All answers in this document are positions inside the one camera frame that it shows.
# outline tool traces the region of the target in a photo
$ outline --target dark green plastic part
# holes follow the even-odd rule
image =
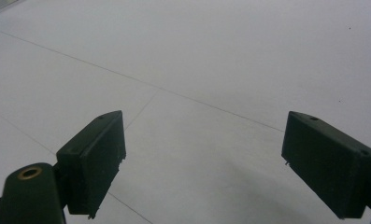
[[[290,112],[282,157],[339,217],[361,217],[371,148],[321,119]]]
[[[60,174],[69,180],[69,212],[95,217],[126,157],[121,111],[94,119],[56,155]]]
[[[7,177],[0,201],[0,224],[14,223],[65,223],[51,165],[32,164]]]

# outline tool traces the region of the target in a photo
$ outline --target white tiled floor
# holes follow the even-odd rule
[[[69,223],[343,223],[281,143],[296,110],[371,146],[371,1],[27,0],[0,13],[0,194],[11,171],[54,163],[117,109],[128,159],[96,219]]]

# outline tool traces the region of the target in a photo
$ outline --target grout line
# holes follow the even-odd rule
[[[36,142],[38,145],[40,145],[41,147],[45,148],[50,154],[52,155],[56,155],[54,152],[52,152],[50,149],[48,149],[47,147],[45,147],[42,143],[38,142],[36,139],[34,139],[33,136],[31,136],[30,134],[26,133],[25,131],[23,131],[22,129],[20,129],[18,126],[16,126],[15,124],[13,124],[12,122],[10,122],[10,120],[2,117],[0,115],[0,118],[3,119],[5,122],[7,122],[8,124],[10,124],[11,126],[13,126],[15,129],[17,129],[20,133],[26,135],[27,137],[29,137],[31,140],[33,140],[34,142]]]
[[[267,128],[271,128],[271,129],[273,129],[273,130],[276,130],[276,131],[279,131],[279,132],[281,132],[281,133],[284,133],[283,130],[278,129],[278,128],[275,128],[275,127],[270,126],[270,125],[267,125],[267,124],[264,124],[264,123],[261,123],[260,121],[256,121],[256,120],[254,120],[254,119],[246,118],[246,117],[241,116],[241,115],[238,115],[238,114],[236,114],[236,113],[234,113],[234,112],[231,112],[231,111],[228,111],[228,110],[221,109],[221,108],[216,107],[216,106],[214,106],[214,105],[206,104],[206,103],[204,103],[204,102],[201,102],[201,101],[199,101],[199,100],[195,100],[195,99],[193,99],[193,98],[191,98],[191,97],[188,97],[188,96],[185,96],[185,95],[181,95],[181,94],[176,93],[176,92],[174,92],[174,91],[169,91],[169,90],[166,90],[166,89],[162,89],[162,90],[163,90],[163,91],[166,91],[166,92],[169,92],[169,93],[171,93],[171,94],[174,94],[174,95],[176,95],[176,96],[180,96],[180,97],[183,97],[183,98],[185,98],[185,99],[195,101],[195,102],[197,102],[197,103],[199,103],[199,104],[201,104],[201,105],[206,105],[206,106],[212,107],[212,108],[214,108],[214,109],[218,109],[218,110],[220,110],[220,111],[222,111],[222,112],[225,112],[225,113],[228,113],[228,114],[234,115],[234,116],[239,117],[239,118],[241,118],[241,119],[246,119],[246,120],[249,120],[249,121],[251,121],[251,122],[254,122],[254,123],[257,123],[257,124],[263,125],[263,126],[265,126],[265,127],[267,127]]]
[[[125,131],[127,128],[129,128],[133,122],[138,118],[138,116],[145,110],[145,108],[152,102],[152,100],[155,98],[155,96],[159,93],[159,90],[157,90],[152,97],[150,97],[150,100],[142,107],[142,109],[138,112],[138,114],[130,121],[130,123],[127,125],[127,127],[124,129]]]
[[[114,197],[116,200],[118,200],[118,202],[122,203],[124,206],[128,207],[130,210],[132,210],[133,212],[135,212],[137,215],[139,215],[140,217],[142,217],[144,220],[148,221],[150,224],[153,224],[151,221],[149,221],[147,218],[143,217],[141,214],[139,214],[135,209],[133,209],[132,207],[130,207],[129,205],[127,205],[126,203],[122,202],[119,198],[117,198],[115,195],[113,195],[111,192],[108,192],[108,194],[112,197]]]
[[[124,75],[124,74],[122,74],[122,73],[116,72],[116,71],[111,70],[111,69],[107,69],[107,68],[102,67],[102,66],[100,66],[100,65],[98,65],[98,64],[95,64],[95,63],[89,63],[89,62],[87,62],[87,61],[81,60],[81,59],[76,58],[76,57],[74,57],[74,56],[71,56],[71,55],[69,55],[69,54],[62,53],[62,52],[60,52],[60,51],[58,51],[58,50],[50,49],[50,48],[44,47],[44,46],[42,46],[42,45],[39,45],[39,44],[37,44],[37,43],[31,42],[31,41],[29,41],[29,40],[25,40],[25,39],[19,38],[19,37],[15,36],[15,35],[11,35],[11,34],[8,34],[8,33],[6,33],[6,32],[3,32],[3,31],[0,31],[0,33],[3,34],[3,35],[8,35],[8,36],[11,36],[11,37],[13,37],[13,38],[19,39],[19,40],[21,40],[21,41],[23,41],[23,42],[26,42],[26,43],[29,43],[29,44],[35,45],[35,46],[40,47],[40,48],[42,48],[42,49],[47,49],[47,50],[49,50],[49,51],[52,51],[52,52],[55,52],[55,53],[58,53],[58,54],[64,55],[65,57],[68,57],[68,58],[74,59],[74,60],[76,60],[76,61],[79,61],[79,62],[82,62],[82,63],[86,63],[86,64],[91,65],[91,66],[94,66],[94,67],[101,68],[101,69],[106,70],[106,71],[108,71],[108,72],[111,72],[111,73],[113,73],[113,74],[116,74],[116,75],[119,75],[119,76],[122,76],[122,77],[128,77],[128,78],[130,78],[130,79],[132,79],[132,80],[135,80],[135,81],[137,81],[137,82],[141,82],[141,83],[143,83],[143,84],[145,84],[145,85],[148,85],[148,86],[154,87],[154,88],[159,89],[159,90],[161,90],[161,91],[166,91],[166,92],[169,92],[169,93],[175,94],[176,96],[180,96],[180,97],[183,97],[183,98],[186,98],[186,99],[189,99],[189,100],[195,101],[195,102],[197,102],[197,103],[199,103],[199,104],[202,104],[202,105],[210,106],[210,107],[215,108],[215,109],[218,109],[218,110],[220,110],[220,111],[222,111],[222,112],[229,113],[229,114],[234,115],[234,116],[237,116],[237,117],[239,117],[239,118],[246,119],[246,120],[249,120],[249,121],[255,122],[255,123],[257,123],[257,124],[263,125],[263,126],[265,126],[265,127],[267,127],[267,128],[271,128],[271,129],[273,129],[273,130],[276,130],[276,131],[279,131],[279,132],[284,133],[283,130],[278,129],[278,128],[275,128],[275,127],[270,126],[270,125],[268,125],[268,124],[264,124],[264,123],[262,123],[262,122],[260,122],[260,121],[257,121],[257,120],[254,120],[254,119],[246,118],[246,117],[244,117],[244,116],[241,116],[241,115],[238,115],[238,114],[236,114],[236,113],[234,113],[234,112],[231,112],[231,111],[228,111],[228,110],[225,110],[225,109],[222,109],[222,108],[216,107],[216,106],[214,106],[214,105],[206,104],[206,103],[201,102],[201,101],[199,101],[199,100],[195,100],[195,99],[193,99],[193,98],[191,98],[191,97],[188,97],[188,96],[185,96],[185,95],[179,94],[179,93],[174,92],[174,91],[167,90],[167,89],[165,89],[165,88],[162,88],[162,87],[160,87],[160,86],[157,86],[157,85],[151,84],[151,83],[149,83],[149,82],[146,82],[146,81],[143,81],[143,80],[137,79],[137,78],[135,78],[135,77],[126,76],[126,75]]]

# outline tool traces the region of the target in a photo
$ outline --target white surface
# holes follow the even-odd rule
[[[0,13],[0,186],[118,109],[121,202],[107,196],[96,222],[342,223],[284,166],[282,131],[295,110],[371,146],[371,1],[27,0]]]

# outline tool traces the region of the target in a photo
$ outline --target brass insert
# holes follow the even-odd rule
[[[42,169],[38,166],[31,166],[22,170],[17,176],[20,180],[27,180],[36,177],[42,173]]]

